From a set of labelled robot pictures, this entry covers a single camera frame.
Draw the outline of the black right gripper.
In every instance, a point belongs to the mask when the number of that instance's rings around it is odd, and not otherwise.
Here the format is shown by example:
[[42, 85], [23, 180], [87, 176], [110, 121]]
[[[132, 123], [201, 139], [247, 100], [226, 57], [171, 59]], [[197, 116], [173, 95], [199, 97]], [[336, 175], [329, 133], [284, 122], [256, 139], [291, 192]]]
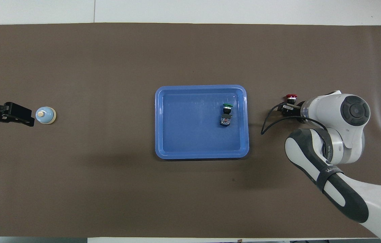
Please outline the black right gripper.
[[283, 117], [298, 116], [296, 117], [296, 120], [300, 123], [305, 123], [305, 119], [300, 118], [302, 117], [302, 114], [301, 114], [302, 105], [303, 103], [298, 103], [297, 105], [293, 105], [290, 103], [280, 103], [277, 110], [282, 113]]

